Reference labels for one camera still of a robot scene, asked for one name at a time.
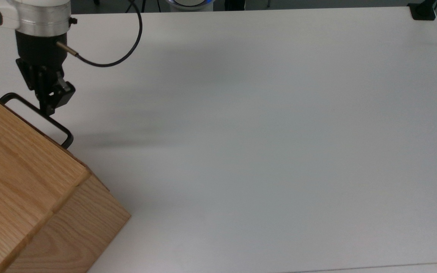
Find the wooden box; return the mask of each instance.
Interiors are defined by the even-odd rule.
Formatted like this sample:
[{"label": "wooden box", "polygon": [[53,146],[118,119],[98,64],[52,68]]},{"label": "wooden box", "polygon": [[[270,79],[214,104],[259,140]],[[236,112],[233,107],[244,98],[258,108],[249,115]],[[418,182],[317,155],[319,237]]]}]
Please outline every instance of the wooden box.
[{"label": "wooden box", "polygon": [[86,272],[129,217],[87,166],[0,104],[0,272]]}]

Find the white table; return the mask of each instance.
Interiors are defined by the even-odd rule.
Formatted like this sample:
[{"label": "white table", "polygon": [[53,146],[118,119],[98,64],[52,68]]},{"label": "white table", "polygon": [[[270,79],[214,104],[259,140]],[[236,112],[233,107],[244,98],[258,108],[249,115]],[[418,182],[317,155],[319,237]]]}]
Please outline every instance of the white table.
[{"label": "white table", "polygon": [[[78,19],[69,45],[93,61],[135,39],[133,14]],[[143,20],[123,64],[64,64],[77,93],[54,117],[132,213],[91,273],[437,263],[437,20],[407,7]],[[36,102],[15,58],[0,29],[0,95]]]}]

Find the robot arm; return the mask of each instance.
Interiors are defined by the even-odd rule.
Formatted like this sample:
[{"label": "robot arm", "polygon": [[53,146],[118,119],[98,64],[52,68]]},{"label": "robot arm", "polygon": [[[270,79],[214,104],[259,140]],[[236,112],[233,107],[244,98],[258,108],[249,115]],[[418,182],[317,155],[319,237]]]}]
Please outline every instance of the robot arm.
[{"label": "robot arm", "polygon": [[63,79],[67,53],[56,45],[66,45],[72,23],[76,19],[71,18],[69,0],[0,0],[0,26],[16,30],[16,63],[28,88],[35,91],[40,111],[48,116],[75,92]]}]

